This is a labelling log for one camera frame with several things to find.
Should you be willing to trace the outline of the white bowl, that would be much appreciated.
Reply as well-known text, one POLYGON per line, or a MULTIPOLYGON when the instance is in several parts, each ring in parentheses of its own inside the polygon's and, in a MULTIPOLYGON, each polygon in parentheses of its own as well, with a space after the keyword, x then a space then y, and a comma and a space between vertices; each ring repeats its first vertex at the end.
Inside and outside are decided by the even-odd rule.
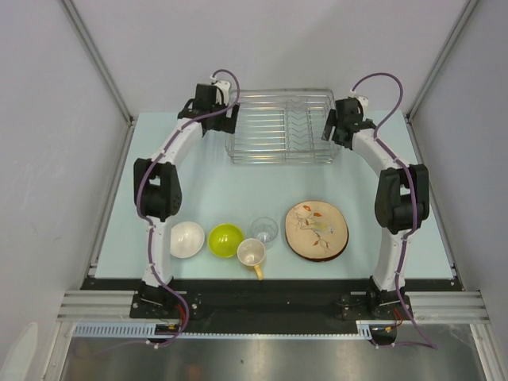
POLYGON ((205 237, 199 224, 192 221, 180 222, 171 229, 170 253, 179 259, 191 258, 201 250, 205 237))

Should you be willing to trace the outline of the metal wire dish rack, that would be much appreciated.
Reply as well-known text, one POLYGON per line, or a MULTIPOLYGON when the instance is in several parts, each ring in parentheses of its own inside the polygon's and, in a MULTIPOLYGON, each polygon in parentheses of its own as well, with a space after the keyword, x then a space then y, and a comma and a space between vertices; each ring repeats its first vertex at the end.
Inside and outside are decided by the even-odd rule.
POLYGON ((340 147, 322 140, 334 95, 324 88, 233 91, 236 131, 225 140, 235 164, 331 163, 340 147))

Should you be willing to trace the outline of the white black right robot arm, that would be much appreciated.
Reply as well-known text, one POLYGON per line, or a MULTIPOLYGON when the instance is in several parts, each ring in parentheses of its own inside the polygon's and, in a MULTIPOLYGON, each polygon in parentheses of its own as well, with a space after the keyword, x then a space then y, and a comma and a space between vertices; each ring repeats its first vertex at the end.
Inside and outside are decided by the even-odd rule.
POLYGON ((406 308, 406 254, 430 211, 428 168, 407 164, 395 154, 379 137, 374 122, 364 117, 358 98, 335 101, 321 138, 361 156, 378 176, 374 211, 382 240, 365 307, 372 317, 385 318, 395 307, 406 308))

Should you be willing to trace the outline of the lime green bowl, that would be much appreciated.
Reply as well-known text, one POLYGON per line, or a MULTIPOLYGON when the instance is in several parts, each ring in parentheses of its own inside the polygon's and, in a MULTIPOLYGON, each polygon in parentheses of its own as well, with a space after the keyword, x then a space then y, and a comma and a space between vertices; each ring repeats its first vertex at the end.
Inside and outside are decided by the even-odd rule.
POLYGON ((208 248, 219 258, 231 258, 237 254, 240 243, 244 240, 242 230, 229 223, 215 226, 208 236, 208 248))

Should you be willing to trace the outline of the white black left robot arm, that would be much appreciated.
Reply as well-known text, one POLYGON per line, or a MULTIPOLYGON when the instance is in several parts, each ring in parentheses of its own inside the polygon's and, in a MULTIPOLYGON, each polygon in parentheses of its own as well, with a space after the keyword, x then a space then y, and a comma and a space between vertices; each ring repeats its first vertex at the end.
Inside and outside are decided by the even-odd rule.
POLYGON ((168 290, 173 278, 169 264, 172 218, 183 201, 178 168, 210 130, 235 133, 240 106, 229 97, 231 87, 231 82, 216 78, 210 84, 198 84, 159 150, 133 165, 134 203, 138 216, 147 223, 148 242, 148 262, 138 293, 158 317, 170 315, 180 303, 175 292, 168 290))

